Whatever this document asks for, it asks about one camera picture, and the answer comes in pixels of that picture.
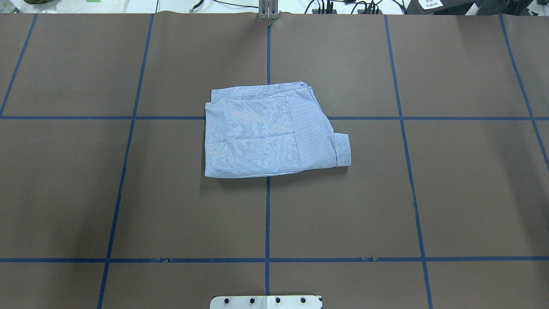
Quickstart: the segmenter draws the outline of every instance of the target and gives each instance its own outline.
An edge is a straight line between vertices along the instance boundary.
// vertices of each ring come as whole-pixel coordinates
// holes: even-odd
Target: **white bracket with holes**
[[[322,309],[322,296],[217,296],[210,309]]]

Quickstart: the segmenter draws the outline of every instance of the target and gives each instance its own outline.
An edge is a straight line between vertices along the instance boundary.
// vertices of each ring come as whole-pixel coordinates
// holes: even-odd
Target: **gray metal bracket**
[[[278,19],[278,0],[259,0],[259,19]]]

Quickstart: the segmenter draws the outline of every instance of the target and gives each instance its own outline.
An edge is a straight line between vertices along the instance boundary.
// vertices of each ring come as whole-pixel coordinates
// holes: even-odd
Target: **striped shirt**
[[[247,178],[351,165],[304,82],[217,89],[206,103],[206,177]]]

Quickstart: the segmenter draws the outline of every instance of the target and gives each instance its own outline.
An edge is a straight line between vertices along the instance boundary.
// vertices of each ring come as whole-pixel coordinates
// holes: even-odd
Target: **blue and white striped fabric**
[[[206,103],[206,177],[247,178],[351,165],[304,82],[217,89]]]

